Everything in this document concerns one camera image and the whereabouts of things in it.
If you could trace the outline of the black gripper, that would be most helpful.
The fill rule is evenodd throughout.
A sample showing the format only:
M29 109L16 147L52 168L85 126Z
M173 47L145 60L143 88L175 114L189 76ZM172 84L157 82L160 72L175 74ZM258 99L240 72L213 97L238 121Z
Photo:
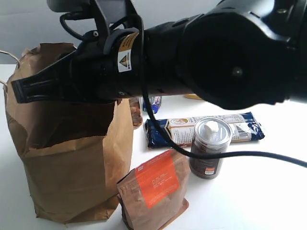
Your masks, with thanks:
M17 103L36 101L104 103L142 96L140 32L116 29L103 48L82 42L75 51L33 76L13 80Z

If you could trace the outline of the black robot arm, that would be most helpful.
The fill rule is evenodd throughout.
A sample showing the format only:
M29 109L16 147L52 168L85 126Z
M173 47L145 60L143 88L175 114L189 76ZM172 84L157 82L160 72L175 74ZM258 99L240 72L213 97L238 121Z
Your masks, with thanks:
M307 3L223 0L145 29L129 0L50 0L75 51L13 80L17 102L195 93L223 109L307 100Z

